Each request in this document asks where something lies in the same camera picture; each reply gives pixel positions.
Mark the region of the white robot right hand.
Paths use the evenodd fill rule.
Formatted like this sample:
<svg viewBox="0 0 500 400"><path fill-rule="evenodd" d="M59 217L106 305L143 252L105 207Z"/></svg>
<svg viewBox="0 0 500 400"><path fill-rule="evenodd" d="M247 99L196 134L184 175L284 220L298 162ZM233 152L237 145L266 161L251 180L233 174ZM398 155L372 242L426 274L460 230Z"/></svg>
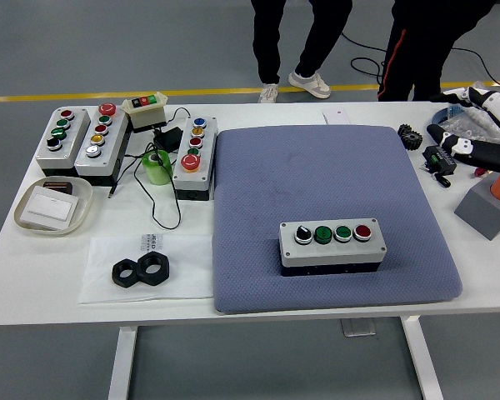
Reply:
<svg viewBox="0 0 500 400"><path fill-rule="evenodd" d="M475 107L500 128L500 92L475 87L460 87L431 96L433 103L458 103L465 108ZM458 161L500 173L500 144L474 141L451 134L437 124L427 126L432 139Z"/></svg>

